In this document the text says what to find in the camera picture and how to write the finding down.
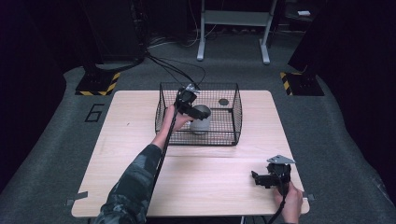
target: black wire cage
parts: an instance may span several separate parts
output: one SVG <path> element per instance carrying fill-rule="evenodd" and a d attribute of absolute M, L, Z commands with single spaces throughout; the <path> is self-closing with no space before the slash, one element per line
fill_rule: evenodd
<path fill-rule="evenodd" d="M 160 102 L 155 118 L 155 132 L 163 124 L 165 109 L 173 105 L 177 91 L 189 83 L 163 82 L 160 84 Z M 195 132 L 187 122 L 173 133 L 169 145 L 180 146 L 236 146 L 242 130 L 242 103 L 236 83 L 201 83 L 192 106 L 206 105 L 211 110 L 207 131 Z"/>

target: metal bracket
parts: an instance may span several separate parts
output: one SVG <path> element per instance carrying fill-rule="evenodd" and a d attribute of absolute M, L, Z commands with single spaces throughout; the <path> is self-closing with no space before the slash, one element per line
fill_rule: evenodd
<path fill-rule="evenodd" d="M 303 198 L 306 198 L 309 202 L 312 202 L 316 199 L 313 194 L 308 194 L 305 191 L 303 192 Z"/>
<path fill-rule="evenodd" d="M 286 158 L 281 155 L 274 156 L 273 158 L 270 158 L 267 160 L 268 162 L 274 163 L 274 164 L 289 164 L 289 163 L 296 163 L 294 160 Z"/>
<path fill-rule="evenodd" d="M 88 197 L 88 191 L 78 193 L 73 197 L 73 199 L 67 199 L 66 202 L 64 203 L 64 206 L 73 206 L 75 200 L 79 200 L 87 197 Z"/>
<path fill-rule="evenodd" d="M 190 91 L 190 92 L 195 92 L 195 93 L 200 93 L 198 90 L 195 89 L 195 87 L 192 84 L 189 84 L 186 89 L 186 91 Z"/>

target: camouflage sleeve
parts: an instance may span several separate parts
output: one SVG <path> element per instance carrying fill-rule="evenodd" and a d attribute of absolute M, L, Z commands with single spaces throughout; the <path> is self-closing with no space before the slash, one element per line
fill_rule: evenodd
<path fill-rule="evenodd" d="M 108 194 L 95 224 L 146 222 L 161 155 L 161 150 L 155 145 L 146 146 L 137 155 Z"/>

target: black wire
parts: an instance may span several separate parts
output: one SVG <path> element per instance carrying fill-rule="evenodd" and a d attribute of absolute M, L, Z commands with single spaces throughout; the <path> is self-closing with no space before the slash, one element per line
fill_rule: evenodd
<path fill-rule="evenodd" d="M 169 74 L 172 76 L 172 78 L 173 78 L 176 82 L 178 82 L 181 86 L 183 86 L 183 84 L 174 76 L 174 74 L 172 74 L 171 71 L 173 71 L 173 72 L 175 72 L 175 73 L 178 73 L 178 74 L 182 75 L 183 77 L 185 77 L 186 79 L 188 79 L 188 80 L 194 85 L 195 89 L 200 90 L 199 85 L 204 81 L 204 78 L 205 78 L 205 76 L 206 76 L 206 71 L 205 71 L 205 69 L 204 69 L 203 67 L 200 67 L 200 66 L 195 65 L 195 64 L 183 63 L 183 62 L 179 62 L 179 61 L 171 60 L 171 59 L 157 58 L 157 57 L 154 57 L 154 56 L 150 55 L 149 53 L 147 54 L 146 57 L 149 58 L 150 60 L 152 60 L 154 63 L 156 63 L 156 64 L 158 64 L 159 66 L 161 66 L 161 67 L 162 67 L 167 73 L 169 73 Z M 174 65 L 172 65 L 172 64 L 170 64 L 170 63 L 168 63 L 168 62 L 165 62 L 164 60 L 171 61 L 171 62 L 177 62 L 177 63 L 183 63 L 183 64 L 187 64 L 187 65 L 190 65 L 190 66 L 198 67 L 198 68 L 200 68 L 201 70 L 203 70 L 204 75 L 203 75 L 202 79 L 200 80 L 200 82 L 197 84 L 197 83 L 196 83 L 189 75 L 187 75 L 185 72 L 183 72 L 183 71 L 180 70 L 179 68 L 175 67 Z"/>
<path fill-rule="evenodd" d="M 171 123 L 171 126 L 169 127 L 169 132 L 168 132 L 168 135 L 166 135 L 166 140 L 165 140 L 165 143 L 163 145 L 163 155 L 161 156 L 160 163 L 158 164 L 157 173 L 154 176 L 153 190 L 155 188 L 155 184 L 157 184 L 157 179 L 158 179 L 158 176 L 160 175 L 160 171 L 163 168 L 163 161 L 165 160 L 166 151 L 167 151 L 168 146 L 169 146 L 169 140 L 171 139 L 172 131 L 173 131 L 174 127 L 175 127 L 175 121 L 176 121 L 177 113 L 178 113 L 178 108 L 175 107 L 174 115 L 172 117 L 172 123 Z"/>
<path fill-rule="evenodd" d="M 158 58 L 158 59 L 161 59 L 161 60 L 166 60 L 166 61 L 171 61 L 171 62 L 175 62 L 175 63 L 183 63 L 183 62 L 180 62 L 180 61 L 177 61 L 177 60 L 172 60 L 172 59 L 166 59 L 166 58 Z M 197 68 L 200 68 L 202 71 L 203 71 L 203 73 L 204 73 L 204 75 L 203 75 L 203 77 L 201 78 L 201 80 L 198 82 L 198 86 L 199 85 L 201 85 L 201 83 L 204 81 L 204 79 L 205 79 L 205 77 L 206 77 L 206 71 L 205 71 L 205 69 L 203 68 L 203 67 L 201 67 L 201 66 L 198 66 L 198 65 L 195 65 L 195 64 L 192 64 L 192 63 L 183 63 L 183 64 L 186 64 L 186 65 L 190 65 L 190 66 L 194 66 L 194 67 L 197 67 Z"/>
<path fill-rule="evenodd" d="M 279 208 L 277 209 L 276 213 L 271 217 L 271 219 L 268 221 L 268 224 L 272 224 L 275 219 L 279 216 L 279 214 L 282 212 L 283 207 L 285 206 L 285 202 L 286 202 L 286 193 L 285 190 L 283 189 L 283 184 L 282 184 L 282 180 L 280 179 L 280 176 L 276 173 L 276 176 L 279 179 L 279 183 L 280 183 L 280 192 L 283 196 L 283 200 L 279 205 Z"/>
<path fill-rule="evenodd" d="M 265 224 L 268 224 L 267 219 L 265 218 L 265 216 L 262 216 L 262 220 L 264 221 Z"/>

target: hand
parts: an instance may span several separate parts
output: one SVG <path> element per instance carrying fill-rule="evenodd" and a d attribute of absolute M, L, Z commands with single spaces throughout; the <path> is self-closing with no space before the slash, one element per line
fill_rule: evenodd
<path fill-rule="evenodd" d="M 172 124 L 172 119 L 175 114 L 175 106 L 171 105 L 169 106 L 166 111 L 165 111 L 165 117 L 163 118 L 163 126 L 161 127 L 160 131 L 157 133 L 155 138 L 152 140 L 151 144 L 156 145 L 160 149 L 163 149 L 163 146 L 165 145 L 166 141 L 166 136 L 169 133 L 169 129 Z M 176 120 L 175 120 L 175 125 L 172 130 L 172 133 L 179 130 L 183 125 L 190 120 L 194 120 L 192 117 L 187 116 L 187 115 L 182 115 L 177 112 L 176 115 Z"/>
<path fill-rule="evenodd" d="M 283 200 L 283 196 L 278 189 L 274 189 L 275 202 L 277 206 Z M 289 182 L 289 192 L 286 196 L 285 206 L 282 210 L 282 217 L 285 222 L 298 223 L 301 214 L 301 207 L 303 206 L 303 192 L 295 188 L 293 183 Z"/>

